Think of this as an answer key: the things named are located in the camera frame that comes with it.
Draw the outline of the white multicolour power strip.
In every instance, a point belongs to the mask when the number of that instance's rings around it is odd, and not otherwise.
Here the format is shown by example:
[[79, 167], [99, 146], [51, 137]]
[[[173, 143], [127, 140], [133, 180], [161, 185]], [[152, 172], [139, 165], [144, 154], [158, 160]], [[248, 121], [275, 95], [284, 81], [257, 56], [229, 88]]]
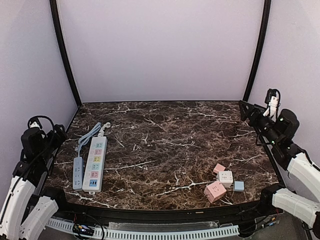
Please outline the white multicolour power strip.
[[107, 145], [106, 136], [93, 137], [91, 140], [82, 183], [82, 190], [90, 195], [102, 190]]

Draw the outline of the white cube socket adapter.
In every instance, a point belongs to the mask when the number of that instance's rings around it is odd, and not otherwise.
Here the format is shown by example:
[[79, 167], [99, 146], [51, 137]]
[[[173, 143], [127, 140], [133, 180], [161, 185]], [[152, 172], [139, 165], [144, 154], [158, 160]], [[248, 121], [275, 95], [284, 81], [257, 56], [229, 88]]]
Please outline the white cube socket adapter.
[[219, 171], [216, 175], [216, 180], [219, 181], [225, 188], [230, 188], [234, 182], [232, 171]]

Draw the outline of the large pink cube adapter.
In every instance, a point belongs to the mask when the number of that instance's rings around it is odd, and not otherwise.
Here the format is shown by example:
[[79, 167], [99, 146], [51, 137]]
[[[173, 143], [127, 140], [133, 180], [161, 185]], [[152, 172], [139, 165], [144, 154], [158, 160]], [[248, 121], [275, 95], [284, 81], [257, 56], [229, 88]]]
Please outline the large pink cube adapter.
[[227, 190], [223, 186], [220, 181], [215, 181], [209, 185], [207, 185], [204, 189], [204, 195], [207, 197], [210, 203], [213, 203], [219, 199], [221, 199]]

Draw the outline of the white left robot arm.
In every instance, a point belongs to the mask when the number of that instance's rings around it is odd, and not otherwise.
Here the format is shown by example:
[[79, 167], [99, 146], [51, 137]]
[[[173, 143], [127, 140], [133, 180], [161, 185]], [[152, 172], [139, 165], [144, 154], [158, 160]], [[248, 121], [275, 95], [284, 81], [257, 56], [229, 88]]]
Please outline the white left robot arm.
[[62, 124], [53, 125], [53, 129], [45, 133], [37, 117], [28, 122], [28, 128], [21, 136], [20, 160], [0, 212], [2, 240], [38, 239], [49, 219], [66, 207], [62, 189], [48, 187], [35, 195], [50, 172], [54, 152], [66, 138]]

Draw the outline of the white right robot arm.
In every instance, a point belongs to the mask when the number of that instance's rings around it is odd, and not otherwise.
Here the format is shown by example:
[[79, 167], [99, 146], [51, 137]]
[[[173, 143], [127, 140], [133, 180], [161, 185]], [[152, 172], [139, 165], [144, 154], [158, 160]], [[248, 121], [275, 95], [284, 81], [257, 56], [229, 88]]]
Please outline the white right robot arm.
[[[264, 108], [239, 101], [242, 121], [257, 129], [258, 136], [266, 138], [271, 145], [273, 159], [289, 174], [302, 182], [308, 190], [320, 198], [320, 168], [309, 157], [306, 150], [293, 142], [300, 125], [297, 116], [289, 109], [283, 109], [276, 120], [264, 116]], [[320, 202], [309, 200], [293, 193], [280, 183], [264, 188], [260, 194], [257, 210], [263, 216], [275, 209], [281, 209], [307, 224], [313, 234], [320, 236]]]

